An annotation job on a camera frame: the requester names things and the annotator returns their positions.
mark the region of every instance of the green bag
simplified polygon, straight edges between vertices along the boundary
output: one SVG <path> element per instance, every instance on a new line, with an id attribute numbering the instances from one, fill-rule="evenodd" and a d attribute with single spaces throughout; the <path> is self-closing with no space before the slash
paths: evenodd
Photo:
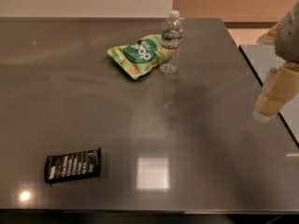
<path id="1" fill-rule="evenodd" d="M 114 47 L 107 53 L 132 79 L 144 76 L 166 57 L 166 49 L 161 46 L 161 35 L 147 35 L 134 45 Z"/>

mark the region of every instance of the white bottle cap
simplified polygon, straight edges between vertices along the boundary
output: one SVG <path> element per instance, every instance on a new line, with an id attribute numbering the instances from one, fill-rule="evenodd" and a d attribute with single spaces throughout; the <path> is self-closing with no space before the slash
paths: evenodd
<path id="1" fill-rule="evenodd" d="M 269 120 L 271 120 L 273 118 L 273 117 L 269 117 L 269 116 L 261 114 L 256 109 L 254 109 L 252 115 L 253 115 L 253 117 L 254 117 L 255 120 L 257 120 L 259 122 L 263 122 L 263 123 L 266 123 L 266 122 L 268 122 Z"/>
<path id="2" fill-rule="evenodd" d="M 179 11 L 177 11 L 177 10 L 172 10 L 172 11 L 170 11 L 169 16 L 170 16 L 171 18 L 178 18 L 178 17 L 179 17 Z"/>

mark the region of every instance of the wall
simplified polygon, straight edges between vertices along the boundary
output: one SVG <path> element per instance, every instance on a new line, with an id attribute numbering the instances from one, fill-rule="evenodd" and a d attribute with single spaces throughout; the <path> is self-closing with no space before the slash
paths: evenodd
<path id="1" fill-rule="evenodd" d="M 173 0 L 0 0 L 0 17 L 165 17 Z"/>
<path id="2" fill-rule="evenodd" d="M 174 0 L 182 17 L 220 17 L 224 21 L 280 21 L 298 0 Z"/>

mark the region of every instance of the clear plastic bottle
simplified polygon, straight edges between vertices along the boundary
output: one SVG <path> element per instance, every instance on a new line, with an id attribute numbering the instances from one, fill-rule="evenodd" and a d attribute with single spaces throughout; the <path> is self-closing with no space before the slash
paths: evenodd
<path id="1" fill-rule="evenodd" d="M 172 10 L 163 25 L 161 45 L 167 59 L 160 64 L 160 70 L 166 74 L 174 73 L 178 68 L 179 46 L 183 31 L 178 17 L 179 12 Z"/>

